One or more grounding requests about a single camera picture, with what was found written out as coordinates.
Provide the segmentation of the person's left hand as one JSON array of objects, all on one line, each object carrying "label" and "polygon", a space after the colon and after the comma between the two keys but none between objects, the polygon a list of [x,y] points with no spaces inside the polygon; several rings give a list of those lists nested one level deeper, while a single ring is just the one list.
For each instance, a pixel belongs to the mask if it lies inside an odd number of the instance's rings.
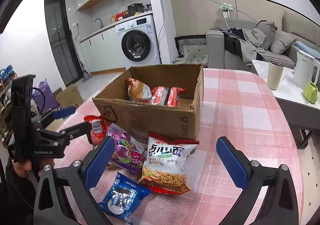
[{"label": "person's left hand", "polygon": [[[21,178],[29,178],[28,173],[32,171],[32,164],[30,160],[22,160],[20,162],[14,162],[12,160],[12,164],[14,167],[14,171]],[[42,175],[42,169],[46,166],[50,165],[52,167],[55,166],[54,159],[41,159],[40,160],[40,170],[38,172],[38,176]]]}]

